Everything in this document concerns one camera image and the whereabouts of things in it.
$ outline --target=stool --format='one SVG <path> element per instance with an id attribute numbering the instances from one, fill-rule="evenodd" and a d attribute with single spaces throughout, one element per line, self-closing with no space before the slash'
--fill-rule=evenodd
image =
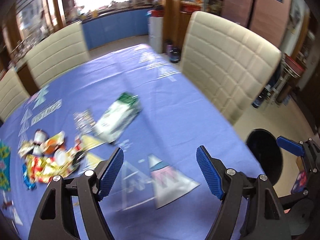
<path id="1" fill-rule="evenodd" d="M 276 100 L 278 94 L 281 92 L 282 88 L 290 77 L 294 79 L 299 78 L 304 72 L 304 69 L 286 53 L 284 54 L 284 58 L 281 59 L 281 67 L 281 76 L 275 86 L 272 88 L 273 94 L 270 97 L 267 107 L 269 107 Z"/>

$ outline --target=cream leather chair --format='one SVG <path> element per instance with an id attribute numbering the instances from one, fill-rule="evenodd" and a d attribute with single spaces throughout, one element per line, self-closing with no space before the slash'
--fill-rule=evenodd
<path id="1" fill-rule="evenodd" d="M 224 18 L 194 12 L 182 49 L 184 73 L 234 124 L 273 74 L 281 52 Z"/>
<path id="2" fill-rule="evenodd" d="M 36 84 L 42 88 L 68 70 L 90 60 L 81 22 L 51 34 L 32 48 L 26 60 Z"/>
<path id="3" fill-rule="evenodd" d="M 0 117 L 5 121 L 30 95 L 14 70 L 9 69 L 0 80 Z"/>

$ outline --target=snack wrapper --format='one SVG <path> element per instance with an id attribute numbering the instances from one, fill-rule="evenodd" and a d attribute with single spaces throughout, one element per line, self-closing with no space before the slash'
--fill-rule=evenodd
<path id="1" fill-rule="evenodd" d="M 35 182 L 49 183 L 55 175 L 60 175 L 65 178 L 78 168 L 85 154 L 85 149 L 81 148 L 82 144 L 79 141 L 79 137 L 77 137 L 75 141 L 75 146 L 68 151 L 63 150 L 63 147 L 61 147 L 63 142 L 64 132 L 60 132 L 41 144 L 47 155 L 53 153 L 52 149 L 55 151 L 59 147 L 56 152 L 60 151 L 60 153 L 63 154 L 62 157 L 65 158 L 62 165 L 57 164 L 55 160 L 56 154 L 53 157 L 35 156 L 27 154 L 27 150 L 31 150 L 28 148 L 31 147 L 29 143 L 25 143 L 25 145 L 21 147 L 19 150 L 21 153 L 19 154 L 25 158 L 23 173 L 24 182 L 28 189 L 33 189 Z"/>
<path id="2" fill-rule="evenodd" d="M 26 155 L 34 148 L 33 141 L 23 141 L 18 151 L 20 158 L 25 158 Z"/>
<path id="3" fill-rule="evenodd" d="M 41 150 L 43 151 L 44 155 L 51 155 L 55 152 L 56 149 L 59 148 L 64 142 L 65 133 L 61 131 L 60 133 L 52 136 L 44 143 L 40 145 Z"/>
<path id="4" fill-rule="evenodd" d="M 138 96 L 122 93 L 96 122 L 94 131 L 97 137 L 108 143 L 117 140 L 140 111 Z"/>

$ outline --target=table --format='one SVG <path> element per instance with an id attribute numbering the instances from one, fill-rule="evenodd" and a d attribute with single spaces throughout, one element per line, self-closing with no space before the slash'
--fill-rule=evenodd
<path id="1" fill-rule="evenodd" d="M 18 227 L 22 239 L 28 238 L 46 184 L 38 183 L 35 190 L 26 190 L 22 160 L 17 155 L 19 139 L 23 136 L 33 139 L 37 129 L 43 129 L 49 136 L 63 130 L 67 147 L 72 147 L 77 134 L 74 112 L 90 108 L 98 120 L 124 91 L 140 96 L 142 112 L 116 145 L 103 144 L 91 150 L 103 159 L 109 158 L 117 145 L 125 151 L 124 165 L 110 195 L 100 202 L 115 239 L 205 239 L 220 201 L 210 193 L 196 162 L 196 149 L 200 145 L 204 145 L 212 157 L 221 159 L 227 168 L 251 177 L 263 173 L 233 127 L 205 96 L 149 46 L 137 45 L 87 62 L 54 80 L 40 91 L 41 96 L 25 102 L 0 128 L 0 138 L 12 148 L 12 198 L 23 222 L 23 226 Z M 43 97 L 45 101 L 35 107 Z M 35 115 L 59 100 L 60 108 L 31 125 Z M 148 164 L 150 155 L 201 185 L 156 209 Z M 74 206 L 74 209 L 81 239 L 87 239 L 80 208 Z M 239 237 L 245 210 L 243 200 L 233 239 Z"/>

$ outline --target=black trash can lid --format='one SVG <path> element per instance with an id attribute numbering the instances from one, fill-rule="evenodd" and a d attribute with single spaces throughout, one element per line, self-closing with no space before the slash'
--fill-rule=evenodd
<path id="1" fill-rule="evenodd" d="M 276 138 L 265 129 L 255 129 L 248 136 L 246 144 L 272 185 L 276 184 L 283 168 L 282 153 Z"/>

